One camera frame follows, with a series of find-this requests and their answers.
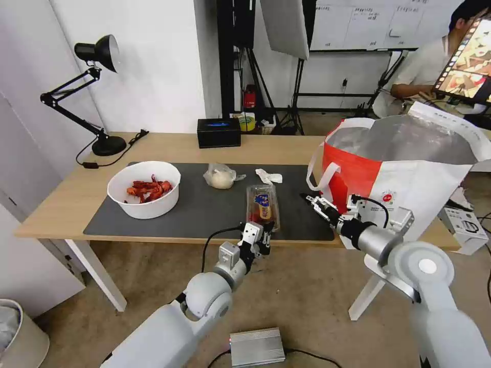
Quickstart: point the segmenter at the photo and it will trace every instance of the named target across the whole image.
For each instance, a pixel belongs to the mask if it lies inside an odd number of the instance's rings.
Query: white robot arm
[[[357,207],[340,215],[324,198],[303,196],[352,245],[364,252],[365,265],[413,302],[411,322],[423,368],[485,368],[491,357],[476,324],[455,305],[449,286],[454,267],[440,248],[425,242],[404,242],[414,222],[399,208],[390,229],[358,220]]]
[[[178,368],[198,342],[232,307],[232,292],[255,258],[270,253],[274,223],[248,222],[237,245],[220,246],[212,272],[198,273],[170,304],[148,317],[102,363],[101,368]]]

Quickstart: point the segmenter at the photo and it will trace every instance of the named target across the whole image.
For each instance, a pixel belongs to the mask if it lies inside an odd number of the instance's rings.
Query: black desk lamp
[[[96,62],[101,63],[104,67],[112,72],[116,72],[115,66],[119,64],[119,49],[116,39],[113,35],[102,37],[95,44],[93,43],[78,43],[75,45],[75,55],[87,63],[90,68],[78,77],[62,84],[58,88],[41,95],[41,102],[50,108],[58,111],[67,118],[73,120],[78,125],[89,130],[97,136],[97,141],[92,145],[92,151],[97,156],[111,156],[122,152],[126,148],[124,139],[118,136],[110,136],[104,133],[104,128],[91,124],[88,121],[79,118],[75,114],[61,107],[58,103],[73,95],[77,91],[96,82],[100,78],[101,68],[96,66]],[[92,79],[76,88],[64,89],[75,81],[82,79],[86,75],[90,75]]]

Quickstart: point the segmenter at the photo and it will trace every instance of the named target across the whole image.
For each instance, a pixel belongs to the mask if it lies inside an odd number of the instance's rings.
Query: bread in plastic bag
[[[203,174],[206,183],[217,189],[229,189],[234,184],[234,181],[245,179],[245,175],[237,175],[235,170],[232,170],[227,165],[223,164],[208,164],[208,170]]]

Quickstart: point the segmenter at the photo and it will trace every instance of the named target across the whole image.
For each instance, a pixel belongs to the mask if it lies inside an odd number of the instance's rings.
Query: cooked crayfish
[[[168,181],[157,181],[155,175],[152,175],[152,181],[135,180],[133,186],[126,189],[126,193],[134,197],[139,197],[140,203],[148,203],[159,199],[171,190],[171,183]]]

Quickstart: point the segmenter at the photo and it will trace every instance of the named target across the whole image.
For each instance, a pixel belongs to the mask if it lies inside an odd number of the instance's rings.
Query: table leg
[[[121,291],[111,279],[101,261],[97,258],[90,244],[84,240],[65,239],[69,247],[73,250],[80,262],[102,289],[104,294],[109,298],[111,303],[119,312],[124,312],[126,308],[126,299]]]
[[[368,283],[365,285],[363,290],[360,292],[356,300],[353,302],[348,310],[349,317],[351,320],[358,320],[360,316],[368,308],[372,300],[375,299],[377,294],[382,290],[385,285],[380,277],[372,275]]]

